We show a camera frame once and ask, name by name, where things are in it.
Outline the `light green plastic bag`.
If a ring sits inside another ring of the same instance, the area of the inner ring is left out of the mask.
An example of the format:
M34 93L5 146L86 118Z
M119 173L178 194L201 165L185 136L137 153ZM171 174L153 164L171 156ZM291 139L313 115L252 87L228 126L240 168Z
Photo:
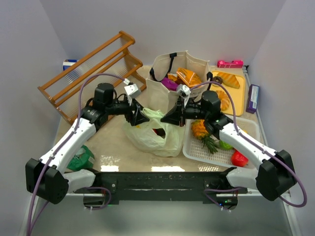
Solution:
M184 139L185 128L161 122L164 113L144 108L143 113L150 119L149 122L131 126L125 122L122 129L132 144L143 152L152 153L161 157L175 157L179 155ZM163 139L153 129L164 129L166 136Z

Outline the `dark mangosteen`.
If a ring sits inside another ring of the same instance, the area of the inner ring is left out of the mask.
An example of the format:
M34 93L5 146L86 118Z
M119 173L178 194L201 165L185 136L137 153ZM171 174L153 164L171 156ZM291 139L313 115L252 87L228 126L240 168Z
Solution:
M159 129L160 130L160 137L162 137L163 139L165 138L165 136L166 136L166 133L165 133L165 130L164 129L162 129L162 128L160 128Z

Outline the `purple snack packet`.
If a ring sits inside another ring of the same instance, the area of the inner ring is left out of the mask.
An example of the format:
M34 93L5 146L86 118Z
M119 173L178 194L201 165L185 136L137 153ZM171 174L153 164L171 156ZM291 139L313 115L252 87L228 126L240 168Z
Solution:
M164 77L161 83L169 90L169 91L176 91L178 84L166 77Z

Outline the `orange snack packet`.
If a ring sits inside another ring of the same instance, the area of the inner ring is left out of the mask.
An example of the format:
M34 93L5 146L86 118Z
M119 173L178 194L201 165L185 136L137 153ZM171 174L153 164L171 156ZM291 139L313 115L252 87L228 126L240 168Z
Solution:
M167 78L177 85L183 84L189 88L202 83L200 77L195 72L181 67L174 73L168 72Z

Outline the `beige canvas tote bag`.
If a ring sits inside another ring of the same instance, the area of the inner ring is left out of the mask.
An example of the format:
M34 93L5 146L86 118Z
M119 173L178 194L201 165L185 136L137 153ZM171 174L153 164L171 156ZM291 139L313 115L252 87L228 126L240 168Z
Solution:
M179 95L164 86L162 79L166 78L168 73L175 74L178 68L196 73L201 82L209 81L213 77L208 62L191 56L187 51L160 55L155 58L146 79L149 109L160 110L166 114L174 107Z

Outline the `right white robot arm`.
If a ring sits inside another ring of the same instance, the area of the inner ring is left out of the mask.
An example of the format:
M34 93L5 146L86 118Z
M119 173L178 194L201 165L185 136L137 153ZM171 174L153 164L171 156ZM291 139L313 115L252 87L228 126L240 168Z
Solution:
M183 126L188 119L202 119L207 132L224 141L244 155L254 170L234 168L226 174L231 187L257 189L273 201L296 184L291 156L285 150L275 151L246 134L220 109L221 101L214 91L202 93L200 104L179 97L175 106L163 117L162 122Z

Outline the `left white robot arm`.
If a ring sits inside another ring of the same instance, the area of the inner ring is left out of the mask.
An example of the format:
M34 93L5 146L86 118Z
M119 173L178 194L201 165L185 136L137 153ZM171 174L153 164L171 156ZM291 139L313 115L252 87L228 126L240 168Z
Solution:
M67 193L93 185L92 171L83 169L68 174L65 171L77 151L110 116L123 115L132 126L149 121L136 101L141 93L138 86L128 83L124 90L123 99L119 100L112 84L98 84L94 97L80 109L78 118L59 142L38 160L32 158L26 163L26 187L33 196L58 204Z

